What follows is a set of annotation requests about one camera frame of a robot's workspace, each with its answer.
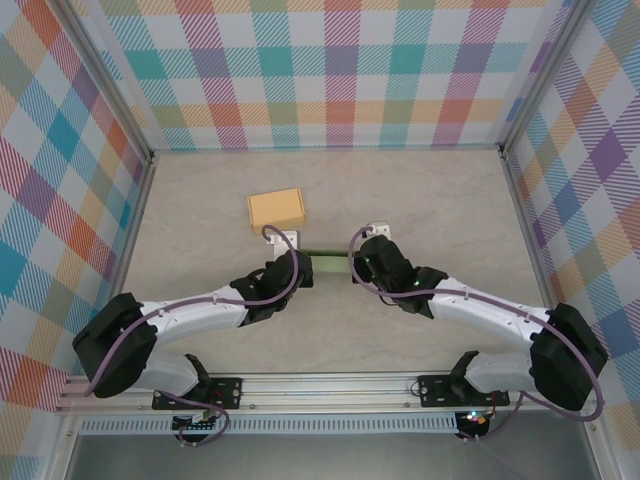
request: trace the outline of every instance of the small cardboard box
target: small cardboard box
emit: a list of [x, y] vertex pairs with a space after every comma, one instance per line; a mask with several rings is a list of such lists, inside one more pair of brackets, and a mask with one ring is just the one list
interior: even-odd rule
[[305, 222], [302, 193], [299, 188], [252, 195], [249, 200], [249, 218], [253, 233], [262, 232], [265, 225], [281, 230], [301, 227]]

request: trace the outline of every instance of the table surface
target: table surface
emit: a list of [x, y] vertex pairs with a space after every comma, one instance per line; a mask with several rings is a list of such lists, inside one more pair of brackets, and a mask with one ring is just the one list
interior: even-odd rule
[[[358, 228], [387, 221], [414, 265], [541, 305], [490, 150], [161, 154], [124, 291], [171, 300], [262, 267], [273, 251], [251, 231], [247, 196], [294, 187], [307, 212], [302, 248], [346, 250]], [[349, 275], [322, 273], [267, 321], [166, 348], [220, 373], [445, 370], [467, 350], [509, 350], [479, 330], [387, 307]]]

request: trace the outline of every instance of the plaid wall panel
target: plaid wall panel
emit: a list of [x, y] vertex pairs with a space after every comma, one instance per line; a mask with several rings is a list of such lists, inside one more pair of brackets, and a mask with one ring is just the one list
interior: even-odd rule
[[567, 20], [567, 17], [569, 16], [569, 13], [571, 12], [571, 9], [575, 5], [575, 3], [576, 3], [576, 0], [563, 0], [562, 6], [560, 7], [560, 10], [556, 15], [556, 18], [554, 19], [553, 24], [551, 25], [551, 28], [547, 32], [547, 36], [545, 37], [544, 42], [542, 43], [542, 46], [538, 51], [538, 54], [536, 55], [536, 59], [531, 64], [529, 73], [527, 73], [527, 76], [524, 82], [522, 83], [522, 86], [520, 87], [520, 91], [518, 92], [518, 97], [516, 98], [515, 102], [511, 106], [511, 110], [509, 110], [509, 115], [507, 116], [507, 120], [506, 122], [504, 122], [504, 125], [502, 126], [502, 130], [500, 131], [500, 135], [498, 136], [498, 143], [501, 143], [501, 144], [504, 143], [505, 139], [507, 138], [507, 135], [511, 130], [511, 126], [513, 125], [513, 121], [515, 120], [516, 115], [520, 111], [522, 102], [524, 102], [525, 98], [527, 98], [527, 96], [529, 95], [529, 92], [531, 92], [531, 88], [533, 87], [533, 85], [535, 84], [538, 78], [540, 69], [544, 65], [544, 62], [546, 61], [547, 56], [549, 55], [549, 52], [551, 52], [553, 43], [556, 41], [556, 38], [558, 37], [558, 34], [562, 30], [562, 27], [564, 26], [564, 23]]
[[493, 144], [561, 3], [74, 0], [147, 138], [175, 150]]
[[45, 1], [0, 0], [0, 479], [43, 465], [142, 165]]
[[549, 282], [613, 358], [607, 414], [640, 467], [640, 1], [600, 1], [514, 153]]

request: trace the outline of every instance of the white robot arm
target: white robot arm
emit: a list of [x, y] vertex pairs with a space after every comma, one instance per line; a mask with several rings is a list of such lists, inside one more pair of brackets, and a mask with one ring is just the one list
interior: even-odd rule
[[[550, 330], [568, 338], [595, 376], [608, 356], [575, 308], [561, 303], [547, 310], [509, 302], [470, 288], [439, 270], [413, 267], [390, 240], [389, 231], [384, 223], [362, 229], [367, 240], [354, 255], [358, 282], [375, 284], [379, 290], [374, 292], [387, 292], [408, 313], [500, 335], [515, 351], [500, 355], [466, 352], [449, 376], [450, 388], [462, 403], [471, 405], [468, 402], [478, 393], [508, 390], [539, 392], [566, 410], [578, 411], [584, 406], [592, 379], [580, 359]], [[425, 290], [435, 291], [421, 293]], [[532, 321], [533, 317], [542, 322]]]
[[[197, 297], [139, 303], [131, 293], [124, 293], [111, 299], [73, 340], [95, 395], [111, 397], [138, 387], [208, 402], [209, 376], [197, 357], [169, 355], [159, 349], [208, 330], [266, 320], [286, 307], [297, 288], [312, 287], [311, 259], [298, 250], [280, 253], [265, 268]], [[293, 254], [298, 264], [295, 281]], [[289, 286], [286, 295], [274, 298]]]

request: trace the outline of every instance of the beige floor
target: beige floor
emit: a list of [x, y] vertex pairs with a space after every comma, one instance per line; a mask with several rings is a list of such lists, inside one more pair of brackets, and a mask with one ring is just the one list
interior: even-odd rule
[[[541, 304], [494, 151], [163, 154], [125, 291], [169, 300], [216, 288], [263, 266], [270, 247], [249, 228], [246, 197], [301, 187], [305, 248], [346, 249], [373, 220], [414, 265], [476, 288]], [[337, 372], [451, 368], [497, 338], [386, 307], [348, 275], [318, 274], [268, 321], [168, 347], [210, 372]]]

